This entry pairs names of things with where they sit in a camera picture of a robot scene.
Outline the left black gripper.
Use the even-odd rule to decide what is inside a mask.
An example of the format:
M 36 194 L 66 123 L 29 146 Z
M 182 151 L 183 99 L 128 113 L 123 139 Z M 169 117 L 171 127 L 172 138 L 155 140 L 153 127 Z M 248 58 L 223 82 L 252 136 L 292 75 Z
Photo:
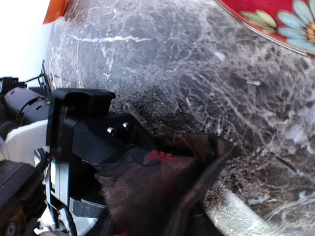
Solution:
M 106 204 L 99 194 L 96 172 L 117 162 L 132 147 L 157 148 L 133 115 L 109 110 L 115 97 L 103 89 L 63 88 L 52 93 L 46 196 L 54 209 L 75 216 L 99 216 Z

